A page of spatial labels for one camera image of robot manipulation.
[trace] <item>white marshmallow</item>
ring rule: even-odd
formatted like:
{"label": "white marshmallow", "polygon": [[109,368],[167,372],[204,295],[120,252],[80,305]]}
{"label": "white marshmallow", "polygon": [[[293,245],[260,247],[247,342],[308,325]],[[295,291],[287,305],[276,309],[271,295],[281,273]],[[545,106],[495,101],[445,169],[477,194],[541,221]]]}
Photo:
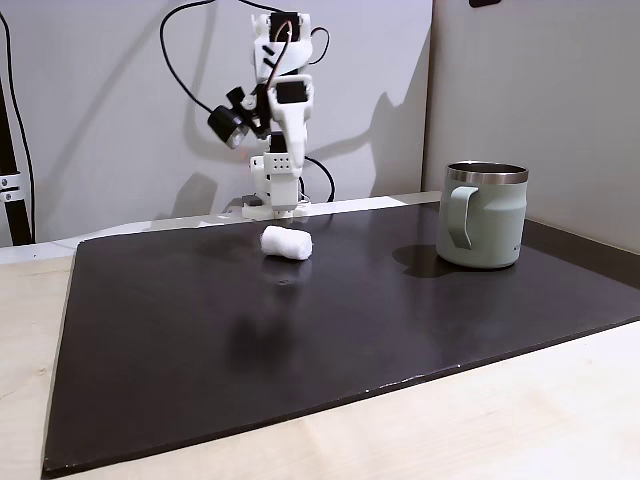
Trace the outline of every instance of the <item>white marshmallow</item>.
{"label": "white marshmallow", "polygon": [[306,260],[311,255],[311,235],[301,230],[269,225],[260,237],[262,251],[267,255],[280,255],[291,260]]}

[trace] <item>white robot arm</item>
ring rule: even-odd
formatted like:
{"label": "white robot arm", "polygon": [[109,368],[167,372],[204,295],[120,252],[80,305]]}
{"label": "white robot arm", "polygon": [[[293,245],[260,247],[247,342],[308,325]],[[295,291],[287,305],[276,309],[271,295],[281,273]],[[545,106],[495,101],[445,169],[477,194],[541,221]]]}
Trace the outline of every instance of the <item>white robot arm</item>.
{"label": "white robot arm", "polygon": [[[305,161],[306,122],[313,110],[311,76],[300,73],[313,51],[311,19],[282,12],[252,21],[257,86],[249,95],[240,87],[229,92],[232,108],[217,107],[208,123],[231,148],[249,129],[269,142],[263,155],[251,158],[257,198],[245,203],[243,214],[255,219],[291,216],[301,203],[298,179]],[[281,131],[272,131],[272,121]]]}

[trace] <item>wire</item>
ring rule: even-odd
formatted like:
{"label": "wire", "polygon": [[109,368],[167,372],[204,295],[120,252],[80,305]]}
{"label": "wire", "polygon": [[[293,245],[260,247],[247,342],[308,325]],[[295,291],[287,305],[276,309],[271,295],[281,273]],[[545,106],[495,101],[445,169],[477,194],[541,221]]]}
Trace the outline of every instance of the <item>wire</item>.
{"label": "wire", "polygon": [[331,34],[329,33],[329,30],[327,30],[324,27],[316,27],[313,30],[311,30],[311,36],[313,37],[313,34],[319,31],[323,31],[324,33],[327,34],[327,44],[324,46],[324,51],[322,52],[322,55],[320,55],[320,58],[315,62],[309,62],[309,65],[315,65],[316,63],[320,62],[320,60],[324,58],[324,56],[327,53],[327,50],[329,49],[329,42],[331,41]]}
{"label": "wire", "polygon": [[11,101],[13,102],[13,109],[16,111],[16,119],[20,126],[20,135],[22,136],[22,145],[24,146],[24,153],[27,157],[27,165],[29,167],[29,184],[31,187],[31,241],[36,243],[36,189],[35,182],[33,180],[33,164],[31,163],[31,153],[29,152],[29,145],[27,144],[27,135],[24,131],[24,124],[22,123],[22,116],[20,115],[20,109],[18,108],[18,101],[16,100],[16,92],[13,87],[13,66],[11,62],[11,34],[9,33],[9,24],[4,18],[2,12],[0,12],[0,19],[4,25],[5,35],[7,38],[7,71],[9,77],[9,89],[11,90]]}
{"label": "wire", "polygon": [[[252,7],[256,7],[256,8],[262,8],[263,10],[268,10],[271,12],[276,12],[276,13],[281,13],[282,10],[274,8],[274,7],[269,7],[266,5],[260,5],[259,3],[255,3],[255,2],[250,2],[249,0],[238,0],[241,3],[244,3],[245,5],[250,5]],[[164,27],[167,23],[167,21],[176,13],[180,12],[181,10],[185,10],[187,8],[191,8],[191,7],[198,7],[200,5],[207,5],[210,3],[215,2],[215,0],[203,0],[200,2],[193,2],[193,3],[187,3],[185,5],[181,5],[179,7],[174,8],[173,10],[171,10],[163,19],[162,19],[162,23],[160,24],[160,46],[162,47],[162,55],[164,56],[164,60],[165,62],[167,62],[167,67],[169,67],[169,71],[171,71],[171,74],[173,75],[173,78],[176,79],[176,81],[180,84],[180,86],[182,87],[182,89],[185,91],[185,93],[189,96],[189,98],[191,98],[191,100],[193,100],[196,104],[198,104],[199,106],[201,106],[202,108],[204,108],[207,112],[212,113],[211,108],[207,107],[204,103],[202,103],[200,100],[198,100],[196,98],[196,96],[191,93],[191,91],[187,88],[187,86],[182,82],[182,80],[180,80],[180,77],[178,77],[178,74],[176,73],[176,71],[174,70],[173,66],[171,65],[171,62],[169,61],[169,56],[167,55],[167,48],[165,46],[164,43]],[[269,87],[271,86],[271,81],[273,80],[273,77],[275,76],[276,70],[278,69],[278,66],[280,65],[280,61],[282,60],[282,57],[284,57],[284,53],[287,50],[287,47],[289,46],[289,43],[291,42],[291,34],[293,33],[293,27],[291,25],[290,21],[287,21],[286,23],[283,23],[282,25],[280,25],[280,28],[278,29],[277,33],[276,33],[276,41],[278,40],[278,38],[280,37],[280,33],[282,31],[282,29],[284,28],[284,26],[287,25],[288,28],[288,37],[287,37],[287,41],[284,45],[284,48],[282,49],[282,52],[280,53],[280,55],[278,56],[278,60],[276,61],[276,64],[274,65],[273,69],[271,70],[271,74],[269,75],[269,79],[267,81],[267,90],[269,89]],[[331,35],[329,34],[329,31],[324,28],[324,27],[316,27],[313,30],[311,30],[311,35],[313,35],[315,32],[322,30],[327,34],[327,44],[324,47],[324,51],[322,52],[322,55],[320,56],[320,58],[318,60],[316,60],[315,62],[310,63],[309,65],[313,65],[318,63],[320,60],[322,60],[325,56],[325,54],[327,53],[327,49],[329,48],[329,41],[331,39]],[[23,139],[25,142],[25,150],[26,150],[26,138],[24,137],[23,134]],[[31,160],[30,157],[27,154],[27,158],[29,160],[29,170],[31,172]],[[325,167],[324,165],[322,165],[319,161],[311,158],[311,157],[307,157],[305,156],[304,158],[306,158],[307,160],[309,160],[312,163],[315,163],[327,176],[327,178],[329,179],[329,183],[331,184],[331,193],[329,194],[329,198],[327,199],[327,202],[333,202],[334,198],[335,198],[335,193],[336,193],[336,186],[335,183],[333,182],[333,177],[331,176],[331,173],[329,172],[329,170],[327,169],[327,167]],[[300,182],[300,189],[302,194],[304,194],[304,181],[302,180],[302,177],[300,177],[299,179]],[[35,198],[34,201],[32,201],[31,203],[32,208],[33,205],[35,205]]]}
{"label": "wire", "polygon": [[259,3],[249,2],[248,0],[238,0],[238,1],[242,2],[242,3],[246,4],[246,5],[250,5],[252,7],[262,8],[263,10],[268,10],[269,12],[275,12],[275,13],[282,13],[283,12],[279,8],[269,7],[267,5],[260,5]]}
{"label": "wire", "polygon": [[171,10],[169,13],[167,13],[167,15],[162,19],[162,23],[160,24],[160,46],[162,47],[162,55],[164,55],[164,61],[167,62],[167,67],[169,67],[169,71],[171,72],[171,75],[173,75],[173,78],[176,79],[176,81],[180,84],[180,86],[185,91],[185,93],[189,96],[189,98],[191,100],[193,100],[194,102],[196,102],[196,104],[200,105],[202,108],[204,108],[209,113],[213,113],[213,110],[211,110],[211,108],[207,107],[204,103],[202,103],[200,100],[198,100],[193,93],[191,93],[191,91],[182,82],[182,80],[180,80],[180,77],[178,77],[178,74],[174,70],[173,65],[171,65],[171,61],[169,60],[169,56],[167,55],[167,47],[164,44],[164,27],[167,24],[167,21],[172,16],[174,16],[176,13],[178,13],[178,12],[180,12],[182,10],[186,10],[187,8],[199,7],[200,5],[207,5],[207,4],[213,3],[215,1],[216,0],[203,0],[201,2],[193,2],[193,3],[186,3],[184,5],[180,5],[179,7],[176,7],[173,10]]}
{"label": "wire", "polygon": [[318,160],[315,160],[315,159],[313,159],[311,157],[307,157],[307,156],[305,156],[304,158],[309,160],[311,163],[315,163],[318,167],[320,167],[320,169],[324,172],[324,174],[329,179],[329,183],[331,184],[331,193],[329,194],[329,198],[327,199],[327,203],[333,202],[333,200],[334,200],[334,198],[336,196],[336,184],[333,183],[333,177],[331,176],[331,173],[329,172],[327,167],[322,165]]}
{"label": "wire", "polygon": [[284,48],[282,49],[282,52],[280,52],[280,55],[278,56],[278,60],[276,60],[276,64],[271,69],[269,80],[267,80],[267,88],[266,88],[267,91],[269,90],[269,87],[271,87],[271,81],[273,80],[273,77],[276,76],[276,70],[278,69],[278,66],[280,66],[280,61],[282,60],[282,57],[284,57],[284,53],[287,51],[287,47],[289,46],[289,43],[291,43],[291,34],[293,33],[293,26],[291,25],[291,22],[289,20],[287,20],[286,23],[283,23],[282,25],[280,25],[280,28],[276,32],[275,41],[277,42],[278,38],[280,38],[280,32],[285,27],[285,25],[287,26],[287,31],[289,35],[287,36],[287,40],[284,44]]}

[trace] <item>sage green mug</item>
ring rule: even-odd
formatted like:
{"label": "sage green mug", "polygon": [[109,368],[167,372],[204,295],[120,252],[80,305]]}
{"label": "sage green mug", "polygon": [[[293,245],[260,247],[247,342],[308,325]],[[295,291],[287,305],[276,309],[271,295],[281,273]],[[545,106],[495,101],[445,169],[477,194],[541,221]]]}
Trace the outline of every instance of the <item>sage green mug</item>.
{"label": "sage green mug", "polygon": [[447,166],[436,250],[445,260],[500,268],[520,255],[529,170],[503,163]]}

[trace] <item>metal rim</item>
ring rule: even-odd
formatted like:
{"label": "metal rim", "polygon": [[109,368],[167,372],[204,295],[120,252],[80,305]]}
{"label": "metal rim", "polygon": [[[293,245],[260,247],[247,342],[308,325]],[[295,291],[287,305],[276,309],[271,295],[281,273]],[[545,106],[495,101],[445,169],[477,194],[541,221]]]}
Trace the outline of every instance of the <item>metal rim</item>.
{"label": "metal rim", "polygon": [[447,165],[447,177],[466,183],[513,185],[529,179],[529,169],[506,163],[465,161]]}

